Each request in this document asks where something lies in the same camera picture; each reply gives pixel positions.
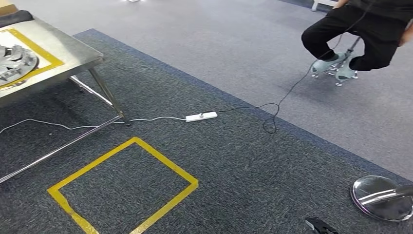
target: power strip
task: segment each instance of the power strip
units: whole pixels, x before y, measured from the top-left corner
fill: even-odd
[[[200,121],[200,120],[209,119],[209,118],[216,118],[216,117],[218,117],[216,112],[200,113],[200,114],[197,114],[197,115],[187,116],[186,121],[187,122],[194,122],[194,121]]]

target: yellow tape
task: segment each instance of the yellow tape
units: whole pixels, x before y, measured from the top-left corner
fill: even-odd
[[[119,153],[120,151],[124,150],[125,148],[131,146],[132,144],[138,144],[142,148],[144,148],[147,152],[157,158],[159,161],[167,165],[173,171],[175,171],[178,175],[186,179],[190,185],[186,187],[182,192],[180,192],[177,196],[175,196],[172,200],[170,200],[166,205],[160,208],[157,212],[155,212],[151,217],[145,220],[139,227],[133,230],[130,234],[141,234],[150,226],[152,226],[156,221],[158,221],[162,216],[164,216],[167,212],[169,212],[173,207],[175,207],[179,202],[181,202],[185,197],[187,197],[190,193],[192,193],[196,188],[198,188],[198,180],[191,176],[189,173],[184,171],[174,162],[163,156],[160,152],[156,149],[148,145],[143,140],[133,137],[130,140],[126,141],[125,143],[119,145],[118,147],[114,148],[113,150],[107,152],[105,155],[99,157],[95,161],[91,162],[87,166],[83,167],[82,169],[78,170],[77,172],[73,173],[66,179],[62,180],[61,182],[57,183],[56,185],[52,186],[47,190],[47,192],[53,197],[53,199],[66,211],[72,219],[82,228],[82,230],[86,234],[99,234],[99,232],[84,218],[82,218],[79,214],[77,214],[69,205],[67,199],[60,193],[59,189],[64,187],[65,185],[69,184],[79,176],[85,174],[93,167],[99,165],[106,159],[110,158],[111,156]]]
[[[59,60],[58,58],[56,58],[55,56],[53,56],[52,54],[50,54],[49,52],[45,51],[43,48],[41,48],[40,46],[38,46],[36,43],[34,43],[32,40],[28,39],[25,35],[23,35],[22,33],[20,33],[19,31],[17,31],[14,28],[10,28],[10,29],[6,29],[6,30],[2,30],[1,32],[9,32],[11,33],[13,36],[15,36],[17,39],[19,39],[21,42],[23,42],[24,44],[26,44],[32,51],[36,52],[38,55],[42,56],[43,58],[45,58],[50,65],[43,67],[43,68],[39,68],[36,69],[34,71],[29,72],[27,75],[23,76],[20,79],[14,80],[10,83],[4,84],[4,85],[0,85],[0,89],[4,88],[4,87],[8,87],[11,86],[13,84],[19,83],[23,80],[26,80],[28,78],[34,77],[40,73],[43,73],[45,71],[49,71],[53,68],[56,68],[58,66],[63,65],[64,63]]]

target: person's hand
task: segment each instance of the person's hand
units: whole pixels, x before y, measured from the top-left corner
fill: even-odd
[[[407,42],[411,41],[412,39],[413,39],[413,32],[411,32],[411,31],[404,32],[403,36],[400,39],[399,46],[402,46],[402,45],[406,44]]]

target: floor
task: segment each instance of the floor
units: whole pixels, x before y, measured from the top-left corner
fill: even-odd
[[[96,69],[127,115],[251,106],[94,29],[75,37],[110,58]],[[78,77],[98,90],[90,74]],[[1,110],[0,129],[27,118],[90,126],[114,116],[69,81]],[[413,222],[370,218],[349,195],[367,175],[410,181],[279,118],[268,134],[271,116],[250,109],[110,125],[2,183],[0,234],[304,234],[314,216],[340,234],[411,233]],[[33,122],[8,129],[0,175],[85,131]]]
[[[95,28],[253,105],[280,100],[305,74],[313,58],[300,34],[325,14],[277,0],[14,2],[68,34]],[[354,39],[345,35],[339,50]],[[341,88],[307,78],[279,116],[412,180],[412,53],[407,44],[390,67]]]

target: dark gray carpet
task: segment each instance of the dark gray carpet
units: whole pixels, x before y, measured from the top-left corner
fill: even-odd
[[[183,117],[247,105],[95,30],[77,35],[109,59],[101,72],[129,116]],[[92,83],[88,74],[82,80]],[[113,115],[65,82],[2,109],[0,128],[26,118],[70,126]],[[81,234],[46,189],[133,136],[142,138],[199,180],[199,188],[148,234],[301,234],[319,216],[340,234],[410,234],[412,222],[387,223],[357,210],[349,188],[361,176],[407,183],[343,149],[278,119],[262,131],[263,111],[235,111],[209,121],[112,125],[0,185],[1,234]],[[0,175],[80,134],[25,123],[0,135]],[[101,234],[128,234],[187,182],[139,147],[128,148],[61,191]]]

